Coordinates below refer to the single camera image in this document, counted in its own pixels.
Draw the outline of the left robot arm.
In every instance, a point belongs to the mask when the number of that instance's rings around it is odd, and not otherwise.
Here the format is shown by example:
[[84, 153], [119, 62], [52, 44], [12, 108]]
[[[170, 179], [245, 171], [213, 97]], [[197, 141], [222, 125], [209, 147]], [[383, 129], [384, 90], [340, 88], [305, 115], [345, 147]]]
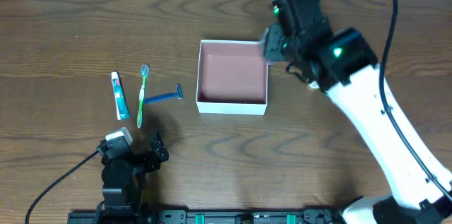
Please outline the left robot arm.
[[134, 153], [133, 139], [125, 127], [105, 136], [97, 147], [104, 165], [101, 178], [104, 206], [113, 216], [141, 216], [145, 176], [160, 169], [169, 153], [156, 131], [147, 141], [148, 150]]

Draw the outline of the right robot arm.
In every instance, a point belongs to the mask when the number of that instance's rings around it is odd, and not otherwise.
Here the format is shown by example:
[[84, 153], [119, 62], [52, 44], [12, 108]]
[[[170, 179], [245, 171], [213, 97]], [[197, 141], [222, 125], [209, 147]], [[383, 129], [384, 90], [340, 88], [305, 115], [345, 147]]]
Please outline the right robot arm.
[[352, 122], [386, 176], [388, 196], [361, 198], [340, 211], [344, 223], [440, 223], [451, 215], [451, 173], [425, 146], [354, 28], [331, 30], [319, 0], [272, 0], [276, 22], [263, 57], [287, 61]]

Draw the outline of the green toothbrush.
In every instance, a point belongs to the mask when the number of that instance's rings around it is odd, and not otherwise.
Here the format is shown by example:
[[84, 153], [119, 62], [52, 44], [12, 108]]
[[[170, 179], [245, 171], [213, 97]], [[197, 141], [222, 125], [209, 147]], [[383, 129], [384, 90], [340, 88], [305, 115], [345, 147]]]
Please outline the green toothbrush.
[[147, 80], [149, 73], [150, 73], [149, 65], [143, 64], [141, 67], [142, 84], [141, 84], [141, 89], [140, 89], [139, 95], [138, 95], [139, 104], [138, 104], [138, 113], [137, 113], [137, 120], [136, 120], [136, 125], [139, 129], [141, 128], [142, 122], [143, 122], [143, 101], [144, 101], [144, 97], [145, 97], [146, 80]]

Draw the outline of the white cardboard box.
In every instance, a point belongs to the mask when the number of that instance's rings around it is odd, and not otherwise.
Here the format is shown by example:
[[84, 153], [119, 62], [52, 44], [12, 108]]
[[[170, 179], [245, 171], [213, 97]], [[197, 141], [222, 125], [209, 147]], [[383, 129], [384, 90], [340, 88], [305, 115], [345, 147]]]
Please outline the white cardboard box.
[[200, 113], [263, 115], [268, 65], [256, 41], [201, 40], [196, 104]]

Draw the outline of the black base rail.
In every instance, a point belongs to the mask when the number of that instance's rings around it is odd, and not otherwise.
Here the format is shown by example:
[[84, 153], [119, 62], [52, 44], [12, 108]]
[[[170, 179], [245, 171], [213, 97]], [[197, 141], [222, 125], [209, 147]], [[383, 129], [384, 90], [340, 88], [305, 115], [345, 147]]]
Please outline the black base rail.
[[185, 211], [163, 210], [141, 216], [113, 215], [106, 211], [73, 211], [68, 224], [334, 224], [344, 220], [335, 211], [308, 208], [300, 211]]

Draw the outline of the white cream tube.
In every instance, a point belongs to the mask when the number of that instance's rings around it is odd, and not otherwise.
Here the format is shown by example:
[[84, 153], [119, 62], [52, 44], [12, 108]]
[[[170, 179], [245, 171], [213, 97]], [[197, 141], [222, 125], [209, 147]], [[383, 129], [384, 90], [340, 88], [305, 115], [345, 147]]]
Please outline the white cream tube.
[[318, 83], [316, 81], [312, 81], [310, 83], [307, 84], [308, 88], [313, 89], [313, 90], [317, 90], [320, 88], [320, 86], [318, 85]]

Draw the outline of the teal toothpaste tube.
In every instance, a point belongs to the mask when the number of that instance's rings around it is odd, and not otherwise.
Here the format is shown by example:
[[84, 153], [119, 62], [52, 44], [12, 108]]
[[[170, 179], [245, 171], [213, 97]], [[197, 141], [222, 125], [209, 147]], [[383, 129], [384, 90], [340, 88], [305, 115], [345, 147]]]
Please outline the teal toothpaste tube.
[[111, 72], [111, 80], [112, 80], [112, 87], [113, 87], [113, 91], [114, 91], [117, 119], [118, 120], [129, 119], [130, 113], [129, 113], [129, 109], [126, 104], [126, 98], [124, 96], [124, 91], [122, 88], [119, 73], [116, 71]]

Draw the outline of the blue disposable razor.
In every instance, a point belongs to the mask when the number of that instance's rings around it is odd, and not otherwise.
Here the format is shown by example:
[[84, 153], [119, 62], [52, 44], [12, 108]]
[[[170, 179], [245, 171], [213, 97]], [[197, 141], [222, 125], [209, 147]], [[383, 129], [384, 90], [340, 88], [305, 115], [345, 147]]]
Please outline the blue disposable razor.
[[156, 95], [153, 97], [149, 97], [149, 98], [146, 98], [143, 101], [143, 103], [149, 104], [149, 103], [159, 102], [159, 101], [163, 101], [163, 100], [169, 100], [172, 98], [177, 98], [178, 100], [182, 100], [184, 98], [183, 92], [182, 92], [182, 87], [179, 84], [176, 84], [176, 92], [175, 93], [165, 93], [162, 95]]

